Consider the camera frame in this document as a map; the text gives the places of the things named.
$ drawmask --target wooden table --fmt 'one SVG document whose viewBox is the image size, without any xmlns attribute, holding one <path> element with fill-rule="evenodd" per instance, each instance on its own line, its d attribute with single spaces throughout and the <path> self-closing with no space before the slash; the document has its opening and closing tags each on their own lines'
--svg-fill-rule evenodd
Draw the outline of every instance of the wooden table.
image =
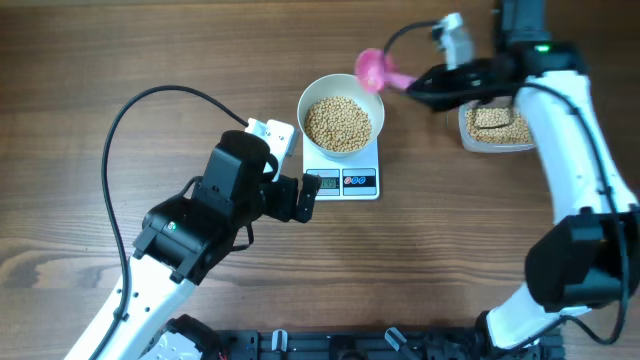
<svg viewBox="0 0 640 360">
<path fill-rule="evenodd" d="M 117 280 L 100 157 L 113 117 L 139 91 L 187 85 L 243 118 L 295 124 L 309 83 L 351 72 L 361 50 L 409 22 L 460 11 L 479 55 L 491 54 L 490 0 L 168 2 L 0 1 L 9 6 L 0 10 L 0 359 L 63 357 Z M 548 26 L 591 65 L 613 157 L 639 189 L 640 3 L 550 3 Z M 58 6 L 73 4 L 102 5 Z M 443 61 L 420 31 L 394 56 L 416 75 Z M 469 153 L 455 113 L 447 125 L 410 99 L 383 99 L 380 200 L 317 204 L 306 225 L 260 219 L 255 245 L 213 269 L 179 314 L 216 329 L 383 329 L 470 325 L 506 300 L 528 249 L 551 228 L 537 154 Z M 109 168 L 129 254 L 144 214 L 201 174 L 222 132 L 238 128 L 185 94 L 131 109 Z M 284 173 L 301 172 L 298 144 Z M 636 359 L 633 305 L 612 348 L 567 326 L 570 358 Z M 587 320 L 604 334 L 614 315 Z"/>
</svg>

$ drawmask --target black cable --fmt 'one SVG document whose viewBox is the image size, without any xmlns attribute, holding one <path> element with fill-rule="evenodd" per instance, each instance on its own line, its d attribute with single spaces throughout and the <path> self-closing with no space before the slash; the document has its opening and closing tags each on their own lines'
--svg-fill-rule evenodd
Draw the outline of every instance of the black cable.
<svg viewBox="0 0 640 360">
<path fill-rule="evenodd" d="M 431 20 L 431 21 L 419 21 L 419 22 L 415 22 L 413 24 L 409 24 L 405 27 L 403 27 L 402 29 L 396 31 L 395 34 L 391 35 L 391 37 L 389 38 L 389 40 L 387 40 L 387 43 L 384 45 L 383 48 L 383 53 L 384 56 L 386 57 L 387 53 L 389 53 L 389 50 L 391 49 L 391 45 L 393 45 L 394 42 L 396 42 L 396 40 L 408 33 L 409 31 L 413 30 L 413 29 L 419 29 L 419 28 L 425 28 L 425 27 L 434 27 L 436 25 L 438 25 L 440 22 L 436 21 L 436 20 Z"/>
<path fill-rule="evenodd" d="M 587 124 L 587 121 L 582 115 L 582 112 L 580 111 L 580 109 L 575 104 L 573 104 L 573 102 L 564 94 L 548 86 L 535 84 L 535 83 L 523 83 L 523 84 L 498 85 L 498 86 L 492 86 L 491 88 L 494 90 L 498 89 L 498 90 L 514 90 L 514 91 L 518 91 L 522 88 L 537 89 L 539 91 L 552 95 L 556 99 L 562 101 L 569 108 L 571 114 L 578 119 L 580 126 L 582 127 L 585 135 L 587 136 L 587 141 L 589 142 L 589 146 L 591 147 L 591 151 L 593 152 L 593 156 L 596 161 L 598 175 L 599 175 L 599 178 L 601 179 L 600 181 L 602 181 L 603 189 L 600 190 L 600 194 L 605 196 L 607 204 L 609 205 L 609 208 L 611 210 L 611 216 L 613 217 L 613 221 L 615 223 L 616 238 L 618 240 L 618 250 L 620 252 L 620 258 L 621 258 L 620 271 L 621 271 L 621 284 L 622 284 L 621 290 L 620 290 L 620 299 L 619 299 L 619 306 L 618 306 L 618 314 L 616 316 L 616 323 L 608 338 L 603 339 L 600 336 L 598 336 L 582 320 L 578 319 L 577 317 L 571 316 L 571 315 L 562 315 L 560 319 L 558 319 L 558 321 L 551 324 L 553 326 L 549 326 L 543 329 L 543 331 L 529 338 L 527 341 L 516 346 L 515 348 L 510 349 L 505 353 L 502 353 L 500 356 L 502 357 L 502 356 L 511 354 L 513 352 L 519 351 L 523 347 L 530 345 L 531 343 L 535 342 L 536 340 L 544 336 L 548 331 L 554 329 L 555 327 L 567 321 L 571 321 L 576 325 L 578 325 L 593 341 L 597 342 L 598 344 L 601 344 L 601 345 L 614 344 L 620 338 L 620 334 L 622 333 L 622 329 L 624 328 L 624 323 L 626 321 L 627 309 L 629 307 L 629 257 L 628 257 L 628 251 L 627 251 L 627 243 L 624 237 L 624 231 L 620 229 L 619 214 L 618 214 L 618 210 L 616 208 L 615 202 L 613 201 L 613 196 L 612 196 L 613 189 L 609 184 L 609 178 L 606 175 L 606 171 L 604 169 L 604 163 L 602 161 L 601 154 L 598 151 L 598 147 L 596 145 L 596 141 L 595 141 L 595 138 L 593 137 L 591 129 L 589 128 L 589 125 Z M 482 95 L 486 91 L 487 89 L 485 88 L 485 89 L 471 89 L 471 90 L 465 90 L 465 91 L 439 93 L 439 94 L 410 92 L 410 95 L 417 98 L 434 100 L 434 99 L 449 99 L 449 98 L 459 98 L 459 97 L 473 96 L 473 95 Z"/>
<path fill-rule="evenodd" d="M 251 227 L 251 224 L 247 225 L 246 228 L 247 228 L 247 237 L 249 238 L 249 244 L 234 245 L 231 248 L 232 252 L 247 250 L 249 248 L 249 246 L 253 245 L 253 228 Z"/>
<path fill-rule="evenodd" d="M 113 333 L 118 327 L 120 320 L 125 314 L 127 303 L 129 301 L 129 293 L 131 292 L 131 280 L 130 280 L 129 266 L 127 262 L 127 254 L 124 249 L 124 244 L 122 242 L 122 236 L 120 235 L 120 228 L 118 227 L 118 222 L 116 221 L 116 217 L 113 212 L 113 205 L 111 204 L 111 195 L 109 193 L 109 184 L 107 181 L 107 164 L 109 161 L 109 150 L 111 148 L 111 141 L 113 140 L 113 135 L 116 132 L 116 128 L 118 127 L 120 120 L 122 120 L 122 117 L 127 112 L 127 110 L 129 110 L 129 108 L 131 108 L 131 106 L 133 106 L 133 104 L 138 102 L 140 99 L 160 91 L 182 91 L 182 92 L 196 95 L 204 100 L 207 100 L 213 105 L 217 106 L 220 110 L 224 111 L 227 115 L 231 116 L 234 120 L 239 122 L 241 125 L 245 127 L 249 126 L 249 123 L 247 123 L 245 120 L 240 118 L 238 115 L 234 114 L 231 110 L 227 109 L 227 107 L 222 105 L 220 102 L 218 102 L 218 100 L 198 90 L 195 90 L 186 86 L 179 86 L 179 85 L 163 85 L 163 86 L 157 86 L 151 89 L 147 89 L 141 92 L 140 94 L 134 96 L 133 98 L 131 98 L 131 100 L 129 100 L 122 107 L 122 109 L 120 109 L 120 112 L 118 112 L 118 115 L 116 115 L 116 118 L 113 120 L 113 124 L 111 124 L 109 133 L 107 134 L 107 139 L 104 144 L 104 150 L 102 152 L 102 165 L 100 168 L 100 173 L 101 173 L 100 175 L 102 179 L 102 193 L 104 195 L 104 202 L 105 202 L 105 205 L 107 206 L 107 214 L 109 215 L 109 221 L 111 222 L 113 235 L 116 238 L 118 255 L 120 256 L 120 266 L 122 268 L 122 297 L 120 298 L 120 304 L 118 305 L 118 308 L 114 313 L 111 326 L 109 326 L 109 329 L 107 330 L 106 334 L 100 341 L 100 344 L 98 344 L 98 347 L 96 347 L 93 354 L 89 358 L 90 360 L 97 359 L 98 356 L 100 356 L 100 353 L 102 352 L 102 350 L 104 350 L 107 343 L 109 343 L 109 340 L 111 339 L 111 337 L 113 336 Z"/>
</svg>

